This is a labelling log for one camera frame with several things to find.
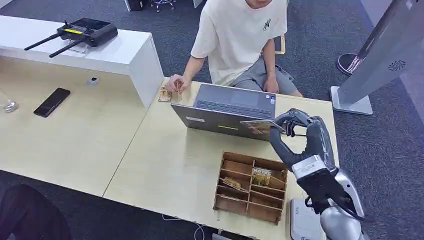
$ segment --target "wooden organizer box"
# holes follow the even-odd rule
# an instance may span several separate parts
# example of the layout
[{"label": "wooden organizer box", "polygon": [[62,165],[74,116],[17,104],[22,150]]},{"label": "wooden organizer box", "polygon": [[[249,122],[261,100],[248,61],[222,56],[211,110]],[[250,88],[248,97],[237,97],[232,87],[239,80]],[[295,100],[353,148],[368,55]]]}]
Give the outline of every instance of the wooden organizer box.
[{"label": "wooden organizer box", "polygon": [[[268,186],[252,184],[253,169],[271,170]],[[229,177],[241,184],[223,183]],[[226,210],[279,224],[286,197],[287,168],[282,162],[224,152],[215,193],[214,210]]]}]

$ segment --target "man's hand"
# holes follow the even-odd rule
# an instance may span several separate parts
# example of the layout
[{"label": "man's hand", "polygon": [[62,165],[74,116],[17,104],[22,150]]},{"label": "man's hand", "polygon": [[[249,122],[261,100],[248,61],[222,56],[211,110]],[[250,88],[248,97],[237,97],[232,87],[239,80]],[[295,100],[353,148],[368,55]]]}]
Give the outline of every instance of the man's hand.
[{"label": "man's hand", "polygon": [[170,77],[169,81],[165,84],[165,89],[169,92],[183,92],[190,85],[190,80],[184,76],[174,74]]},{"label": "man's hand", "polygon": [[277,76],[275,73],[268,75],[266,77],[265,84],[263,85],[263,90],[268,93],[277,94],[278,89]]}]

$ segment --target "logo on t-shirt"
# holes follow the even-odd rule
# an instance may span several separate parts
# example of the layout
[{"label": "logo on t-shirt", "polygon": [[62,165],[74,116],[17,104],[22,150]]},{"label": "logo on t-shirt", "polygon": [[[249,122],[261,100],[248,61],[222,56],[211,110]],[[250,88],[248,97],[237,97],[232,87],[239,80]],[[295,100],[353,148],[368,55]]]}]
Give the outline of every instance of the logo on t-shirt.
[{"label": "logo on t-shirt", "polygon": [[265,22],[265,26],[263,26],[263,30],[266,31],[270,27],[271,18],[268,19],[268,21]]}]

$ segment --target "gray shorts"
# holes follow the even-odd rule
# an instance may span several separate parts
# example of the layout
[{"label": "gray shorts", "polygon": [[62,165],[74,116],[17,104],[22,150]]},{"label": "gray shorts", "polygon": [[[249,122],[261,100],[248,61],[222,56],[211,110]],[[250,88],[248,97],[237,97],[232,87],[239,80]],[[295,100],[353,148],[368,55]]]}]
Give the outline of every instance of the gray shorts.
[{"label": "gray shorts", "polygon": [[[290,74],[278,65],[275,65],[275,69],[279,94],[290,95],[298,90],[293,84],[293,77],[290,76]],[[266,80],[267,69],[265,67],[265,61],[264,57],[260,56],[248,70],[234,79],[229,85],[240,89],[264,91],[264,84]]]}]

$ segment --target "laptop lid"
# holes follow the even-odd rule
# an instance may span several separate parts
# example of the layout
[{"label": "laptop lid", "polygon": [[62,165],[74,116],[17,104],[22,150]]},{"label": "laptop lid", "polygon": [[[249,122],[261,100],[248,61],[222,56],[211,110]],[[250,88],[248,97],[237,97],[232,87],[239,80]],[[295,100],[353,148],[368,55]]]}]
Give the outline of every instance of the laptop lid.
[{"label": "laptop lid", "polygon": [[173,103],[171,107],[188,128],[269,141],[269,134],[252,133],[240,123],[258,118]]}]

